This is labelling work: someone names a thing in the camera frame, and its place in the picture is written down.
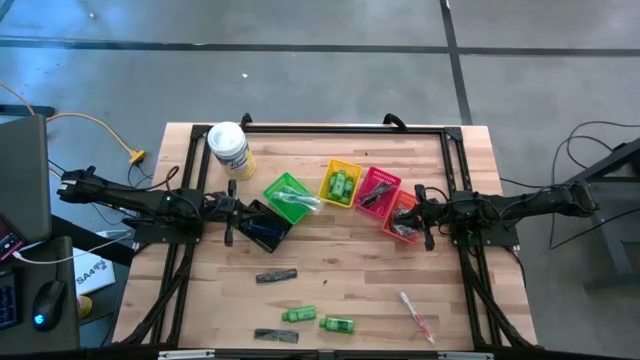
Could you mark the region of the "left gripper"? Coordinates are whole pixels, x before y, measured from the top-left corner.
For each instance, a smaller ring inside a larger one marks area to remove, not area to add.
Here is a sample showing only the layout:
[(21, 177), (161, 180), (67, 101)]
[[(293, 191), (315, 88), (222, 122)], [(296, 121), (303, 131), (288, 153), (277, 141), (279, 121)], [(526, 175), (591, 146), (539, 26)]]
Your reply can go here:
[[(234, 244), (234, 231), (240, 230), (246, 223), (253, 219), (255, 211), (245, 205), (238, 197), (237, 181), (231, 179), (228, 182), (228, 195), (225, 192), (206, 193), (204, 195), (204, 221), (225, 222), (224, 245), (232, 247)], [(229, 213), (230, 200), (232, 209)]]

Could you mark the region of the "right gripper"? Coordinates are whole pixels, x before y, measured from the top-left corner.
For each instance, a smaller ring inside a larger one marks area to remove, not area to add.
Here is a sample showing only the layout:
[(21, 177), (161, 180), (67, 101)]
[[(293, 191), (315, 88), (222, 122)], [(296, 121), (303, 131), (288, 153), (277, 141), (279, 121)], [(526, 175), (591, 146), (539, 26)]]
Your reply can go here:
[(411, 210), (415, 212), (419, 222), (419, 234), (411, 242), (416, 242), (420, 236), (423, 236), (425, 250), (432, 251), (435, 248), (434, 237), (429, 226), (420, 218), (430, 218), (429, 224), (431, 226), (448, 226), (452, 222), (451, 202), (439, 202), (436, 199), (430, 199), (428, 205), (423, 185), (416, 185), (412, 191), (405, 192), (414, 195), (416, 198), (416, 204)]

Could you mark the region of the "blue white toothbrush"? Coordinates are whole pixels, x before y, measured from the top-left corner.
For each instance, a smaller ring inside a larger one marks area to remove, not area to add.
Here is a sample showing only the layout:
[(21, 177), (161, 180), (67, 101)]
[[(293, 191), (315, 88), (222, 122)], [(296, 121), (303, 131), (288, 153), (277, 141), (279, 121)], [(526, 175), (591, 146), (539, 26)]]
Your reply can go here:
[(324, 202), (312, 195), (287, 193), (283, 195), (283, 200), (302, 206), (313, 213), (319, 213), (324, 209)]
[(307, 193), (300, 192), (290, 186), (284, 186), (273, 193), (273, 198), (282, 202), (306, 207), (313, 210), (318, 206), (318, 200)]
[(274, 200), (293, 204), (307, 208), (310, 211), (319, 211), (322, 207), (322, 202), (315, 196), (300, 193), (294, 190), (281, 189), (272, 194)]

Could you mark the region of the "red white toothbrush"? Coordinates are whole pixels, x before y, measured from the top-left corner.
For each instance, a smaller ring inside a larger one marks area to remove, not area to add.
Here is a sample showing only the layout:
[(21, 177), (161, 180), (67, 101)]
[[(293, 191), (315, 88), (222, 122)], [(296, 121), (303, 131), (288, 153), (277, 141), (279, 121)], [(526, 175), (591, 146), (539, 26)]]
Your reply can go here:
[(430, 330), (428, 324), (423, 319), (423, 317), (417, 312), (417, 310), (415, 309), (415, 307), (411, 303), (411, 301), (410, 301), (409, 297), (407, 296), (407, 294), (405, 292), (400, 292), (399, 295), (400, 295), (400, 298), (401, 298), (402, 302), (408, 308), (413, 320), (420, 327), (420, 329), (421, 329), (424, 337), (426, 338), (426, 340), (428, 342), (430, 342), (431, 344), (434, 344), (435, 343), (435, 337), (434, 337), (432, 331)]

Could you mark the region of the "black plastic basket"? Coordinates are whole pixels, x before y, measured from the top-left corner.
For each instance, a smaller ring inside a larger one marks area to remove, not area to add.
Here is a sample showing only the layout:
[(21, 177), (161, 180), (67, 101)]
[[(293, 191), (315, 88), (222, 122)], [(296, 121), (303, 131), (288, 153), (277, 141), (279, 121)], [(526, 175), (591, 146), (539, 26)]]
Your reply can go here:
[(273, 253), (277, 249), (277, 247), (280, 245), (280, 243), (285, 239), (289, 231), (291, 230), (292, 224), (288, 220), (286, 220), (284, 217), (282, 217), (275, 211), (271, 210), (267, 205), (265, 205), (264, 203), (260, 202), (257, 199), (254, 199), (248, 206), (253, 208), (255, 211), (255, 214), (252, 216), (253, 219), (250, 221), (274, 223), (284, 228), (285, 236), (283, 237), (283, 239), (273, 240), (273, 241), (261, 241), (260, 239), (256, 239), (255, 237), (253, 237), (246, 228), (247, 224), (250, 221), (246, 223), (239, 230), (243, 235), (245, 235), (251, 241), (256, 243), (263, 250), (265, 250), (268, 253)]

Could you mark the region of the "red plastic basket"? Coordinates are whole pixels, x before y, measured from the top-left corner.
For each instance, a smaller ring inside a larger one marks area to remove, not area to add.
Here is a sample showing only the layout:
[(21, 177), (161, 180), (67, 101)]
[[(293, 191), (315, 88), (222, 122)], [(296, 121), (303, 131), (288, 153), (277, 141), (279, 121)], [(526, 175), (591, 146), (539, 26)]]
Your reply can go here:
[[(396, 188), (384, 196), (382, 196), (376, 203), (374, 203), (370, 208), (364, 208), (360, 205), (360, 198), (369, 193), (374, 189), (374, 187), (380, 182), (387, 182), (394, 184)], [(355, 207), (367, 215), (370, 215), (374, 218), (382, 219), (386, 216), (389, 207), (391, 206), (391, 202), (396, 195), (396, 193), (400, 189), (402, 179), (388, 173), (380, 168), (370, 167), (362, 180), (359, 189), (356, 192), (354, 204)]]

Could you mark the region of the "yellow Lysol wipes canister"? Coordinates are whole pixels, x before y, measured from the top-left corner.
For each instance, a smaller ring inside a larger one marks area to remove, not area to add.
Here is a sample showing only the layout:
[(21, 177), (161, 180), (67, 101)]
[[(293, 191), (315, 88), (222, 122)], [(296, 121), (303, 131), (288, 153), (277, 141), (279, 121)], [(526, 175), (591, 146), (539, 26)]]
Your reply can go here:
[(223, 170), (231, 178), (243, 180), (255, 171), (255, 159), (246, 134), (233, 122), (214, 125), (207, 134), (207, 143)]

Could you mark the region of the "white cardboard box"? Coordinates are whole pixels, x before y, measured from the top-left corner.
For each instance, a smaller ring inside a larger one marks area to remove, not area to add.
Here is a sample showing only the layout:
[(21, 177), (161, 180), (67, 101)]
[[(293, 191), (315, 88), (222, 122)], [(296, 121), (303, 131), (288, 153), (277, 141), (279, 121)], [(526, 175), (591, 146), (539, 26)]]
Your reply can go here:
[(86, 295), (116, 282), (111, 261), (76, 248), (73, 255), (77, 295)]

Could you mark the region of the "black side desk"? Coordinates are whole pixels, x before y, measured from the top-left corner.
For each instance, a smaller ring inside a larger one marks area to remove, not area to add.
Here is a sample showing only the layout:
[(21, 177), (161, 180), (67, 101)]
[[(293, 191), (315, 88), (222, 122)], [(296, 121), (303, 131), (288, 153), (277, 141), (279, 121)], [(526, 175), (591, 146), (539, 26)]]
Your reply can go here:
[[(18, 356), (41, 352), (74, 350), (79, 347), (79, 325), (76, 312), (74, 266), (71, 240), (63, 237), (21, 252), (19, 259), (10, 256), (0, 264), (0, 271), (22, 270), (22, 322), (0, 330), (0, 356)], [(55, 328), (36, 331), (32, 325), (32, 304), (39, 288), (46, 282), (66, 283), (62, 317)]]

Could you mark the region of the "black metal table stand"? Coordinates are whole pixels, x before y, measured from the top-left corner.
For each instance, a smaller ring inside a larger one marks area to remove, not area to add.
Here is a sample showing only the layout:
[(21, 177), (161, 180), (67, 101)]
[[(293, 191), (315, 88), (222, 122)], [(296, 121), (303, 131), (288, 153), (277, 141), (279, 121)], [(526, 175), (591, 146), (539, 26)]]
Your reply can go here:
[(587, 235), (604, 243), (612, 273), (584, 284), (587, 292), (640, 287), (640, 138), (614, 148), (609, 155), (567, 180), (582, 181), (600, 208), (591, 227), (558, 243), (564, 246)]

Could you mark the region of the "black computer mouse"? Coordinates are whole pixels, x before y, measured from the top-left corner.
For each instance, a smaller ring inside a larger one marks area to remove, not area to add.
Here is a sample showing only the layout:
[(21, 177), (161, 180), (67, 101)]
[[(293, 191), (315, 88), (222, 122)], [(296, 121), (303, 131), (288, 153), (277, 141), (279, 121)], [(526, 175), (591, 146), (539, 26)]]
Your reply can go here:
[(57, 326), (62, 317), (66, 283), (52, 280), (37, 291), (32, 304), (31, 320), (36, 331), (46, 332)]

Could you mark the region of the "grey laptop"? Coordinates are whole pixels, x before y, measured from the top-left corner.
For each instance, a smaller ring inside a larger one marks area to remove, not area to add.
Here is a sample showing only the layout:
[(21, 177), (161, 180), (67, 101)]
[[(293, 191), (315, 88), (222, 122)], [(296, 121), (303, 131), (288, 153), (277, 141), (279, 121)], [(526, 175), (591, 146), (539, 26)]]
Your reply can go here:
[(45, 118), (32, 115), (0, 124), (0, 215), (28, 242), (51, 233)]

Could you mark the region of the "black keyboard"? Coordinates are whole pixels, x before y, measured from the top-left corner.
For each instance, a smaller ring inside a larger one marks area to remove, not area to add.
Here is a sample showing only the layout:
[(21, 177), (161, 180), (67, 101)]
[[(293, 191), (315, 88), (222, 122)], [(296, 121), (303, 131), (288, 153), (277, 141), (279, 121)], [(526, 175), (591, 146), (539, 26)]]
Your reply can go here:
[(0, 271), (0, 330), (22, 322), (22, 270)]

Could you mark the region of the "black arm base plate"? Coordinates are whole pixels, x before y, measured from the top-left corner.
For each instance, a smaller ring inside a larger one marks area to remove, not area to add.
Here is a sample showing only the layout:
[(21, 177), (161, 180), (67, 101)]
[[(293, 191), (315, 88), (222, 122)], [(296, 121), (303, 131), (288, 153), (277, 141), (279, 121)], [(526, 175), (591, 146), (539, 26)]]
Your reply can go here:
[(175, 225), (150, 220), (127, 220), (126, 224), (135, 230), (136, 242), (147, 244), (196, 244), (204, 229), (202, 222)]
[(501, 246), (519, 244), (515, 226), (522, 217), (500, 216), (488, 206), (452, 208), (447, 223), (453, 238), (462, 246)]

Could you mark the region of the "black aluminium rig frame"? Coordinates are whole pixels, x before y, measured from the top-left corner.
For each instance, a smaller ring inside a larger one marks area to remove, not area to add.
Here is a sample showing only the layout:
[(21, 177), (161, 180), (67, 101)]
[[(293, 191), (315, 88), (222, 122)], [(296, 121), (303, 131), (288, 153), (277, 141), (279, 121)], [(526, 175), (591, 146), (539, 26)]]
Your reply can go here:
[[(502, 188), (489, 131), (484, 126), (392, 127), (252, 124), (249, 144), (255, 173), (241, 182), (242, 200), (261, 199), (283, 173), (307, 189), (321, 187), (331, 159), (367, 170), (380, 168), (411, 191), (425, 185), (431, 196), (450, 188), (498, 194)], [(264, 348), (257, 328), (299, 333), (293, 348), (340, 350), (469, 350), (480, 334), (488, 343), (506, 336), (481, 303), (469, 303), (460, 268), (461, 250), (441, 231), (435, 248), (407, 244), (385, 234), (379, 219), (359, 209), (327, 205), (295, 224), (268, 253), (243, 236), (232, 247), (220, 224), (206, 227), (195, 248), (178, 334), (182, 348)], [(260, 273), (296, 269), (295, 279), (257, 284)], [(435, 337), (431, 344), (399, 293), (405, 292)], [(289, 308), (313, 305), (315, 320), (284, 322)], [(324, 317), (355, 322), (353, 334), (319, 327)]]

